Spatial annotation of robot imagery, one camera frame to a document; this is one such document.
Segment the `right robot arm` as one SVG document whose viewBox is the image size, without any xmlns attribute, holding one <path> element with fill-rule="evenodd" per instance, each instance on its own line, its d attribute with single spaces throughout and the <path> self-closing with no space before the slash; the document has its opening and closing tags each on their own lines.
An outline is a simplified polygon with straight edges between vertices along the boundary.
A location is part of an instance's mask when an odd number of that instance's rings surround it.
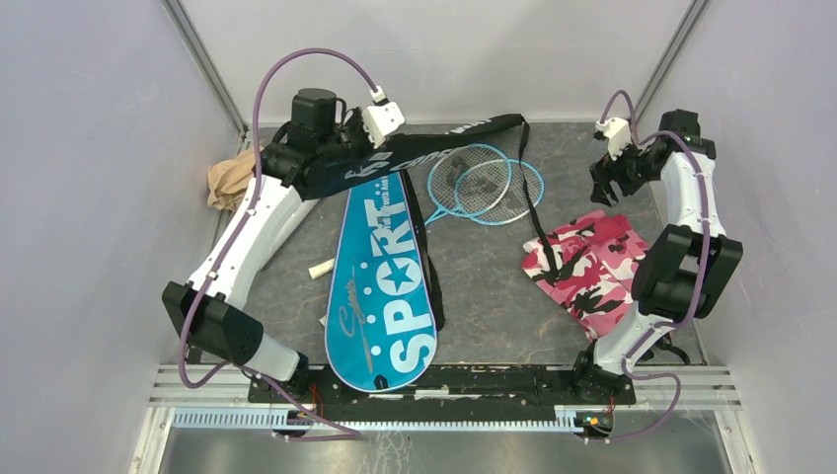
<svg viewBox="0 0 837 474">
<path fill-rule="evenodd" d="M 583 403 L 629 388 L 641 356 L 672 331 L 707 317 L 743 256 L 742 244 L 720 222 L 716 145 L 702 136 L 696 113 L 664 113 L 657 132 L 643 140 L 624 118 L 604 118 L 595 128 L 608 152 L 590 168 L 592 201 L 612 205 L 618 195 L 659 181 L 667 223 L 639 263 L 630 309 L 576 359 L 570 388 Z"/>
</svg>

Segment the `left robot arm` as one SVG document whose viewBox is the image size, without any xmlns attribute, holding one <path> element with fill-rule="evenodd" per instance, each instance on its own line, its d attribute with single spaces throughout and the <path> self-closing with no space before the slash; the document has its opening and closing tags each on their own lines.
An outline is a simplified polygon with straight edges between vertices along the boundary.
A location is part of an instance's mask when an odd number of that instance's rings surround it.
<svg viewBox="0 0 837 474">
<path fill-rule="evenodd" d="M 299 90 L 291 117 L 260 148 L 243 200 L 206 259 L 184 283 L 169 282 L 162 302 L 180 349 L 199 349 L 272 378 L 286 402 L 310 389 L 305 357 L 266 334 L 244 307 L 256 273 L 298 227 L 319 198 L 332 196 L 387 169 L 376 157 L 405 119 L 383 88 L 371 103 L 350 109 L 335 93 Z"/>
</svg>

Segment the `black Crossway racket bag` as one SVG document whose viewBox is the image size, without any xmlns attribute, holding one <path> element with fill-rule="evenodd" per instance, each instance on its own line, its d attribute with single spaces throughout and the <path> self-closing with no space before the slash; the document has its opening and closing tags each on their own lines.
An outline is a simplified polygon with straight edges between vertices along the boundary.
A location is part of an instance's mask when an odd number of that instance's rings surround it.
<svg viewBox="0 0 837 474">
<path fill-rule="evenodd" d="M 327 198 L 393 172 L 439 160 L 457 148 L 476 144 L 518 126 L 521 128 L 518 154 L 522 155 L 528 144 L 530 125 L 521 114 L 506 114 L 443 133 L 397 132 L 375 149 L 359 171 L 338 168 L 338 128 L 307 147 L 294 144 L 290 139 L 284 143 L 274 140 L 261 150 L 256 164 L 263 175 L 295 189 L 302 200 Z"/>
</svg>

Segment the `blue Sport racket bag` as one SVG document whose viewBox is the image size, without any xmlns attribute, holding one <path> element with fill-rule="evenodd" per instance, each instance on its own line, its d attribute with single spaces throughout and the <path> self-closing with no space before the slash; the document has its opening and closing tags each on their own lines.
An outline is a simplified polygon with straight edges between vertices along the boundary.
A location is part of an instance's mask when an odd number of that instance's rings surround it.
<svg viewBox="0 0 837 474">
<path fill-rule="evenodd" d="M 385 393 L 420 378 L 437 346 L 435 311 L 402 176 L 350 189 L 325 320 L 332 370 L 355 390 Z"/>
</svg>

